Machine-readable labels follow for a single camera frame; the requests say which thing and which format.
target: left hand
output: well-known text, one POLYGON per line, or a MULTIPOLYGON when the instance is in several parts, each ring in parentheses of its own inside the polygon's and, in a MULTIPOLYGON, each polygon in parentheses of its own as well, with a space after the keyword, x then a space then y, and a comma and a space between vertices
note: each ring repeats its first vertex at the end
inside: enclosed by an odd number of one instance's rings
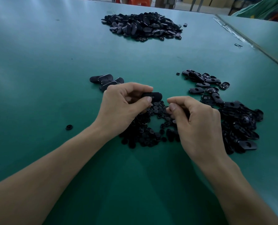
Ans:
POLYGON ((105 134, 107 140, 111 140, 126 130, 139 113, 151 106, 152 98, 141 98, 141 95, 152 90, 153 87, 138 83, 108 86, 93 125, 105 134))

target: green cloth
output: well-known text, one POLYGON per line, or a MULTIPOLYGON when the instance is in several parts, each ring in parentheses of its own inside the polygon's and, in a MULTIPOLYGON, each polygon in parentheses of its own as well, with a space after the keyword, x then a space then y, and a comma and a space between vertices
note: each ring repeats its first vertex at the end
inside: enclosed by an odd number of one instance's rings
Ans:
POLYGON ((278 10, 278 0, 262 0, 257 4, 250 5, 232 16, 246 18, 266 19, 273 11, 278 10))

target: right hand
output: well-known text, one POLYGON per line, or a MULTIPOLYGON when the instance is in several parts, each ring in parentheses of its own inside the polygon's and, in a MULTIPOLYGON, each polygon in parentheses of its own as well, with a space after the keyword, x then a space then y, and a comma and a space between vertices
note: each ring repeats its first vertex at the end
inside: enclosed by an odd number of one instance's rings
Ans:
POLYGON ((167 99, 167 112, 175 118, 185 152, 200 166, 211 166, 229 159, 224 149, 218 110, 190 96, 167 99))

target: workbench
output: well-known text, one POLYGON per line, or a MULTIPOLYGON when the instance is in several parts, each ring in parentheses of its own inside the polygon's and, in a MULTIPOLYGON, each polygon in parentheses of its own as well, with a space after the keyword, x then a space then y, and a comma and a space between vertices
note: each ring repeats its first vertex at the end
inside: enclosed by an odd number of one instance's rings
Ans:
MULTIPOLYGON (((86 0, 0 0, 0 181, 95 120, 102 93, 91 76, 148 84, 165 100, 188 95, 194 84, 176 72, 193 69, 231 84, 224 101, 264 112, 258 149, 231 158, 278 215, 278 64, 213 17, 86 0), (182 40, 137 42, 100 20, 155 11, 188 23, 182 40)), ((159 130, 156 117, 149 126, 159 130)), ((84 166, 44 224, 227 224, 180 143, 130 149, 120 142, 84 166)))

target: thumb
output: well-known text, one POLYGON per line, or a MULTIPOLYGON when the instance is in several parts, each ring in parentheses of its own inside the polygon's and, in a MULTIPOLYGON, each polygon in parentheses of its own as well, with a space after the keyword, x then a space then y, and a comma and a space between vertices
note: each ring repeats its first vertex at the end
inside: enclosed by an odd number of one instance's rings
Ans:
POLYGON ((171 103, 169 104, 169 109, 175 117, 176 124, 178 126, 185 126, 188 124, 188 118, 184 112, 184 110, 177 104, 171 103))
POLYGON ((149 96, 139 99, 137 102, 130 104, 132 110, 137 114, 147 109, 152 102, 152 98, 149 96))

